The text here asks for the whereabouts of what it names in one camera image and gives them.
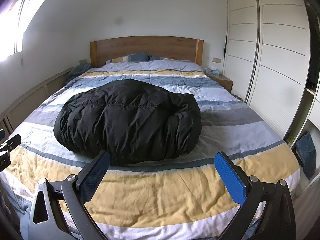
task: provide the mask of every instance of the striped bedspread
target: striped bedspread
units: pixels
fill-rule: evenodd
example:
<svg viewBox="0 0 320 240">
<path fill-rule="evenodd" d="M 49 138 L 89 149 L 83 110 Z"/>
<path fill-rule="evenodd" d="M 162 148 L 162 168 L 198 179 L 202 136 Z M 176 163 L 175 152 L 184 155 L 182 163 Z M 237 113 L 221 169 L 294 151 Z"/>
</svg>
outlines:
<svg viewBox="0 0 320 240">
<path fill-rule="evenodd" d="M 136 79 L 171 92 L 191 93 L 202 114 L 199 142 L 174 160 L 110 167 L 88 211 L 108 239 L 199 239 L 218 236 L 235 215 L 235 204 L 214 167 L 224 151 L 248 175 L 261 181 L 299 182 L 289 147 L 247 105 L 206 77 L 194 63 L 111 63 L 93 68 L 50 96 L 13 133 L 22 143 L 1 173 L 12 204 L 30 212 L 37 181 L 64 180 L 91 160 L 68 151 L 53 135 L 55 119 L 73 95 L 120 79 Z M 74 224 L 62 204 L 68 225 Z M 262 203 L 255 215 L 260 217 Z"/>
</svg>

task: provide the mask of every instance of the window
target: window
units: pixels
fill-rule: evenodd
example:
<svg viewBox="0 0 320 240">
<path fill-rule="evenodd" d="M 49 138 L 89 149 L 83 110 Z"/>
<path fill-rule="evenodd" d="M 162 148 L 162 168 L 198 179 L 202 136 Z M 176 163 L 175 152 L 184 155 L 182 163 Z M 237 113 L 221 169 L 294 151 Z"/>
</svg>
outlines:
<svg viewBox="0 0 320 240">
<path fill-rule="evenodd" d="M 22 51 L 23 34 L 44 0 L 19 0 L 0 14 L 0 61 Z"/>
</svg>

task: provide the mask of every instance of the sliding wardrobe door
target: sliding wardrobe door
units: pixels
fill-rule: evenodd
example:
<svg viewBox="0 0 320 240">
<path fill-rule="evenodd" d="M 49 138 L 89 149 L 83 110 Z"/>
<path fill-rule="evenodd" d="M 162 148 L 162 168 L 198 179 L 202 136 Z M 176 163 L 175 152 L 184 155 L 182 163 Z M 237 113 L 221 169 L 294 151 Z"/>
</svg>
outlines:
<svg viewBox="0 0 320 240">
<path fill-rule="evenodd" d="M 228 37 L 223 74 L 233 81 L 232 93 L 243 100 L 246 100 L 251 85 L 257 32 L 257 0 L 228 0 Z"/>
<path fill-rule="evenodd" d="M 249 106 L 281 137 L 297 112 L 310 61 L 310 29 L 303 0 L 260 0 L 261 60 Z"/>
</svg>

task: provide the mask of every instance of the black puffer jacket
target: black puffer jacket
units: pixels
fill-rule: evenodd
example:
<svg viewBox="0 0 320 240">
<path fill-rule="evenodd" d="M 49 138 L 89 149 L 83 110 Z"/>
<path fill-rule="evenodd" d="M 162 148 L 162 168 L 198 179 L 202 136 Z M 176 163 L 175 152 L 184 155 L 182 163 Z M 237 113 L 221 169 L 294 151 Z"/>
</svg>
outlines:
<svg viewBox="0 0 320 240">
<path fill-rule="evenodd" d="M 111 165 L 124 165 L 190 153 L 201 117 L 193 95 L 129 79 L 71 97 L 53 131 L 68 150 L 90 158 L 105 150 Z"/>
</svg>

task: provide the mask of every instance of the bed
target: bed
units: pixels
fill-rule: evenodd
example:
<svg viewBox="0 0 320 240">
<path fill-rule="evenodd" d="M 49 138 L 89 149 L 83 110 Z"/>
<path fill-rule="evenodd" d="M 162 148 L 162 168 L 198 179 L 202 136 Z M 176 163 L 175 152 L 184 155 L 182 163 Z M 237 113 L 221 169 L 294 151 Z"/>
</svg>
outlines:
<svg viewBox="0 0 320 240">
<path fill-rule="evenodd" d="M 188 155 L 110 167 L 93 199 L 85 204 L 108 239 L 215 239 L 239 208 L 214 168 L 219 151 L 248 175 L 271 183 L 285 179 L 294 191 L 300 179 L 294 154 L 254 111 L 203 73 L 202 50 L 201 40 L 166 36 L 90 43 L 94 68 L 50 96 L 11 135 L 19 133 L 22 143 L 11 152 L 12 164 L 0 175 L 25 239 L 37 181 L 41 177 L 64 180 L 91 161 L 56 141 L 56 116 L 71 96 L 113 80 L 137 79 L 171 92 L 193 94 L 201 110 L 202 132 Z M 176 61 L 105 64 L 108 59 L 141 51 Z M 65 204 L 61 206 L 71 231 L 77 234 Z M 262 210 L 263 203 L 251 232 Z"/>
</svg>

